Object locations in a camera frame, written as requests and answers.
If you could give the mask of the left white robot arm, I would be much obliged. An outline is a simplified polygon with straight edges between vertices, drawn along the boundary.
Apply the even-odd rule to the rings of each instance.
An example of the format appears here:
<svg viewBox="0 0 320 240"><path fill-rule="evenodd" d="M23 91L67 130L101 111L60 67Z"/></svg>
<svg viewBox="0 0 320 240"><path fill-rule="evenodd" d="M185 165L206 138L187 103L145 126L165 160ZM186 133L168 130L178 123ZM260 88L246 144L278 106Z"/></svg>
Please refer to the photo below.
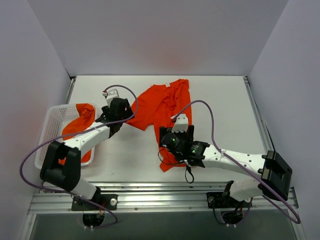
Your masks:
<svg viewBox="0 0 320 240"><path fill-rule="evenodd" d="M97 209L105 200L99 187L81 177L82 157L117 133L132 115L129 101L114 97L84 133L63 142L55 140L48 145L40 179L82 197L82 202L88 209Z"/></svg>

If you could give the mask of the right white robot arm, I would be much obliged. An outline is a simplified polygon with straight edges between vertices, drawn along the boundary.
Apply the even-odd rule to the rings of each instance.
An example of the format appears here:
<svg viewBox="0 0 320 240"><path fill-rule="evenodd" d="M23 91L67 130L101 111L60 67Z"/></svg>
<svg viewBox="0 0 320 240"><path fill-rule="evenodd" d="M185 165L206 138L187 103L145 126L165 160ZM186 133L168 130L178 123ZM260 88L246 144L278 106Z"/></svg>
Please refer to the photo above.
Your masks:
<svg viewBox="0 0 320 240"><path fill-rule="evenodd" d="M293 170L274 150L249 154L220 149L215 144L194 140L193 125L185 130L161 126L158 140L159 147L168 150L176 164L186 164L188 170L191 167L217 168L249 176L249 180L227 183L222 193L227 206L256 196L276 201L288 199Z"/></svg>

